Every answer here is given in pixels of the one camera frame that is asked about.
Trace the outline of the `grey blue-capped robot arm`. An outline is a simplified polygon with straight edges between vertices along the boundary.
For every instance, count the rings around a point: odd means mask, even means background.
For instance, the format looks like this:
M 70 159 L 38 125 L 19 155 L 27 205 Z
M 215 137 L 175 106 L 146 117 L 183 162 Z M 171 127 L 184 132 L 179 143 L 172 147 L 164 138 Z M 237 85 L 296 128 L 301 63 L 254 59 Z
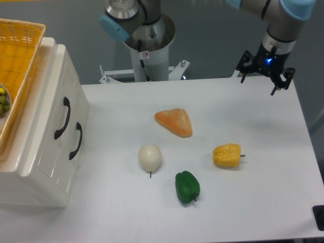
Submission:
M 258 73 L 270 78 L 274 90 L 288 89 L 295 73 L 285 62 L 310 18 L 315 1 L 229 1 L 239 10 L 268 23 L 256 55 L 245 51 L 236 70 L 242 77 Z M 160 1 L 107 1 L 100 17 L 103 30 L 131 53 L 135 81 L 168 80 L 169 46 L 175 25 L 161 12 Z

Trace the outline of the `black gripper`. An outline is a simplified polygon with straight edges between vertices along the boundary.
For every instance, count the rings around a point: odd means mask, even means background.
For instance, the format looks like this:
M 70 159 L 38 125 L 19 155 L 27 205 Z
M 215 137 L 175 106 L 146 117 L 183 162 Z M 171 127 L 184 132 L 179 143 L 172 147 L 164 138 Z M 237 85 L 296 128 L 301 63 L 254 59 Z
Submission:
M 270 76 L 270 79 L 274 84 L 274 88 L 270 93 L 271 96 L 281 89 L 287 90 L 295 74 L 295 68 L 287 68 L 284 70 L 284 64 L 288 56 L 289 53 L 272 53 L 262 44 L 254 58 L 253 55 L 246 50 L 241 56 L 235 69 L 241 75 L 240 83 L 242 84 L 245 81 L 246 75 L 253 71 L 263 76 Z

